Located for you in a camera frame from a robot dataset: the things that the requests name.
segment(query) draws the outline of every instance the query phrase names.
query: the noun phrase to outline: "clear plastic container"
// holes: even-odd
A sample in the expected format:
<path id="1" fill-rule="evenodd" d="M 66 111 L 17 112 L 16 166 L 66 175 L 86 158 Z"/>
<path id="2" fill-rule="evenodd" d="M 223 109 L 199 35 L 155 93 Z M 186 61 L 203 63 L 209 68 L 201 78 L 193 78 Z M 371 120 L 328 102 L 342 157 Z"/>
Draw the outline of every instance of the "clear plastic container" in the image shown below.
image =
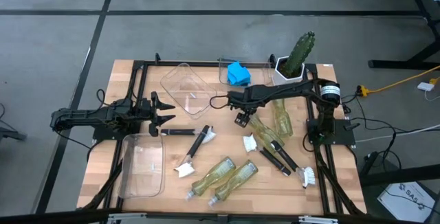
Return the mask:
<path id="1" fill-rule="evenodd" d="M 228 65 L 239 62 L 242 67 L 246 67 L 250 73 L 250 84 L 248 86 L 233 87 L 249 87 L 252 85 L 269 85 L 272 82 L 270 63 L 252 63 L 247 62 L 246 58 L 237 58 L 222 56 L 219 61 L 219 80 L 221 83 L 230 85 L 228 81 Z"/>
<path id="2" fill-rule="evenodd" d="M 161 86 L 192 119 L 201 117 L 210 107 L 217 91 L 204 82 L 188 65 L 182 63 L 160 80 Z"/>
<path id="3" fill-rule="evenodd" d="M 154 197 L 163 190 L 164 149 L 162 137 L 148 133 L 127 135 L 122 141 L 119 197 Z"/>

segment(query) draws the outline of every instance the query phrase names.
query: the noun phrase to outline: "cactus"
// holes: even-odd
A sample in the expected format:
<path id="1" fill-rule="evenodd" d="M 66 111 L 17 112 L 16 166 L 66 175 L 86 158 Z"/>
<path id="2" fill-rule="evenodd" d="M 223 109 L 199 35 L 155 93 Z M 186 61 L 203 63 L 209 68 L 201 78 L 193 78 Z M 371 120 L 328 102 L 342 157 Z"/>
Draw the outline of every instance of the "cactus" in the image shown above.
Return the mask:
<path id="1" fill-rule="evenodd" d="M 280 72 L 286 78 L 294 78 L 300 75 L 302 63 L 315 45 L 315 33 L 308 32 L 300 37 L 289 58 L 280 66 Z"/>

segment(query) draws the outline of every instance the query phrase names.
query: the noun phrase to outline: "wooden tabletop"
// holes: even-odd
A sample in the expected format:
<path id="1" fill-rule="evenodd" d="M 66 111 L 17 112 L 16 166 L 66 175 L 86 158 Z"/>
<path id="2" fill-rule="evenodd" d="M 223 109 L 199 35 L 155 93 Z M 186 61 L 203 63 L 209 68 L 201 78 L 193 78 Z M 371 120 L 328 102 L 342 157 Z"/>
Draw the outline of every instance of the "wooden tabletop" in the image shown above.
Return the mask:
<path id="1" fill-rule="evenodd" d="M 105 102 L 124 98 L 129 85 L 133 60 L 115 60 L 107 87 Z M 213 125 L 217 136 L 209 143 L 200 146 L 194 159 L 195 173 L 188 177 L 179 178 L 176 168 L 188 149 L 193 144 L 194 136 L 164 136 L 164 189 L 156 197 L 125 199 L 124 211 L 151 211 L 151 212 L 226 212 L 231 214 L 322 214 L 320 191 L 318 186 L 308 186 L 303 189 L 296 174 L 290 177 L 280 173 L 266 158 L 258 152 L 246 153 L 243 146 L 243 136 L 249 135 L 250 126 L 241 128 L 234 123 L 237 110 L 210 109 L 197 120 L 191 119 L 184 110 L 165 92 L 160 84 L 162 77 L 174 67 L 150 66 L 146 76 L 144 97 L 150 98 L 150 92 L 156 91 L 163 103 L 174 104 L 176 109 L 159 111 L 160 115 L 175 114 L 177 117 L 165 123 L 162 128 L 201 128 L 204 125 Z M 336 80 L 333 65 L 317 65 L 318 76 L 329 80 Z M 200 78 L 217 90 L 218 95 L 226 94 L 229 86 L 219 82 L 218 67 L 192 67 Z M 287 112 L 290 114 L 294 135 L 284 139 L 284 149 L 301 167 L 311 166 L 316 173 L 316 163 L 313 153 L 304 150 L 302 139 L 306 132 L 305 120 L 307 107 L 305 98 L 290 98 L 285 101 Z M 261 121 L 274 128 L 272 108 L 269 103 L 265 108 L 257 111 Z M 336 118 L 343 118 L 344 113 L 339 107 L 335 110 Z M 141 132 L 148 131 L 148 122 L 145 122 Z M 103 141 L 90 154 L 89 163 L 85 172 L 82 189 L 78 199 L 78 207 L 91 201 L 109 176 L 111 160 L 116 141 Z M 354 158 L 345 146 L 332 146 L 338 181 L 348 196 L 362 211 L 366 211 L 358 172 Z M 208 200 L 213 196 L 214 184 L 202 197 L 195 197 L 185 201 L 191 183 L 201 179 L 209 169 L 229 156 L 237 167 L 247 159 L 251 159 L 258 167 L 258 173 L 248 182 L 237 188 L 223 203 L 215 205 L 214 209 L 208 206 Z M 111 205 L 114 206 L 118 195 L 120 178 L 115 183 Z M 327 193 L 331 209 L 334 211 L 334 202 L 331 186 L 327 182 Z"/>

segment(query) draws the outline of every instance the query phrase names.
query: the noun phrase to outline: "black brush handle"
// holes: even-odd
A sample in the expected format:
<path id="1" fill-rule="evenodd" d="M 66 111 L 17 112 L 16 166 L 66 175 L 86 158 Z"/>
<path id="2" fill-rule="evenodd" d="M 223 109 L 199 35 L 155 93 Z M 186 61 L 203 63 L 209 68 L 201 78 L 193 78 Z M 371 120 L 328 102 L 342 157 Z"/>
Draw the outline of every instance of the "black brush handle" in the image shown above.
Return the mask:
<path id="1" fill-rule="evenodd" d="M 208 133 L 209 126 L 205 125 L 204 128 L 201 130 L 199 136 L 195 140 L 194 144 L 192 144 L 190 150 L 186 155 L 190 155 L 191 158 L 194 157 L 195 151 L 200 147 L 201 142 L 205 139 L 206 133 Z"/>
<path id="2" fill-rule="evenodd" d="M 294 172 L 296 172 L 298 165 L 294 162 L 293 159 L 291 159 L 291 157 L 286 153 L 286 151 L 284 151 L 283 147 L 281 147 L 281 145 L 277 141 L 272 141 L 270 144 L 272 145 L 272 148 L 274 148 L 275 151 L 278 152 L 280 156 L 286 161 L 287 165 L 289 165 L 290 168 Z"/>
<path id="3" fill-rule="evenodd" d="M 160 133 L 162 135 L 195 135 L 195 128 L 163 128 Z"/>
<path id="4" fill-rule="evenodd" d="M 287 169 L 281 161 L 279 161 L 273 154 L 271 154 L 266 148 L 260 150 L 260 153 L 266 157 L 274 166 L 276 166 L 284 175 L 289 176 L 290 170 Z"/>

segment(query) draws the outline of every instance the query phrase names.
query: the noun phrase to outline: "yellow plastic bottle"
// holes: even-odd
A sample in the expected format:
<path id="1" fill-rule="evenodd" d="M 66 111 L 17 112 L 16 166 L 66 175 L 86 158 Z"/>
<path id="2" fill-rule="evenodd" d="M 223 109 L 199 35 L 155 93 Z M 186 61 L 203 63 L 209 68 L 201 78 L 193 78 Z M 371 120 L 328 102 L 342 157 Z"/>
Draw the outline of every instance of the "yellow plastic bottle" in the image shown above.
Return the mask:
<path id="1" fill-rule="evenodd" d="M 250 116 L 249 125 L 254 129 L 254 137 L 261 142 L 271 154 L 276 154 L 276 151 L 270 145 L 272 141 L 277 141 L 281 146 L 284 146 L 281 137 L 271 128 L 264 125 L 256 114 Z"/>
<path id="2" fill-rule="evenodd" d="M 235 170 L 236 166 L 229 157 L 222 159 L 217 165 L 212 167 L 202 179 L 192 183 L 192 188 L 186 195 L 186 200 L 193 196 L 201 196 L 209 186 L 220 179 L 229 177 Z"/>
<path id="3" fill-rule="evenodd" d="M 272 100 L 274 107 L 275 131 L 280 137 L 291 137 L 294 134 L 289 114 L 286 112 L 284 99 Z"/>
<path id="4" fill-rule="evenodd" d="M 247 160 L 244 165 L 235 170 L 231 178 L 226 183 L 215 189 L 215 195 L 209 201 L 209 206 L 214 205 L 218 201 L 225 201 L 235 188 L 244 184 L 258 171 L 259 169 L 255 166 L 255 164 L 252 161 Z"/>

